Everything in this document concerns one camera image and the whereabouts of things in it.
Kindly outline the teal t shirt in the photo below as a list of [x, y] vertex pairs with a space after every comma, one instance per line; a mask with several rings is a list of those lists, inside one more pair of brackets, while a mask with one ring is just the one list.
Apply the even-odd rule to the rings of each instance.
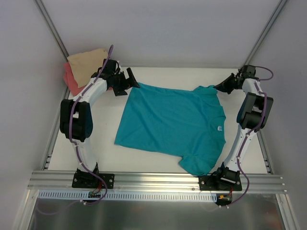
[[180, 157], [182, 169], [203, 176], [223, 151], [225, 120], [213, 86], [186, 91], [141, 84], [129, 93], [114, 143]]

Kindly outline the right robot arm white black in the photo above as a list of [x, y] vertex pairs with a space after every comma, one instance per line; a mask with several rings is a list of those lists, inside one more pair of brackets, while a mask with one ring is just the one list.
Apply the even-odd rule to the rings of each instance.
[[241, 186], [240, 175], [243, 175], [242, 162], [248, 146], [256, 134], [264, 128], [268, 120], [273, 98], [269, 97], [260, 86], [256, 76], [257, 66], [244, 65], [237, 74], [231, 74], [226, 80], [215, 85], [215, 89], [230, 94], [233, 90], [243, 90], [245, 99], [237, 114], [238, 130], [230, 153], [216, 170], [213, 186], [216, 190], [225, 191]]

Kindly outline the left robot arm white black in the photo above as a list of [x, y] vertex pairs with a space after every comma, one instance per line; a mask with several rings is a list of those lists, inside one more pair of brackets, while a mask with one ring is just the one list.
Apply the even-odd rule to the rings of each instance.
[[71, 142], [78, 161], [73, 188], [97, 188], [102, 185], [98, 163], [90, 144], [94, 128], [92, 106], [108, 89], [112, 89], [115, 96], [124, 96], [132, 87], [140, 87], [132, 69], [123, 71], [116, 60], [104, 59], [102, 67], [91, 76], [79, 94], [61, 101], [60, 131]]

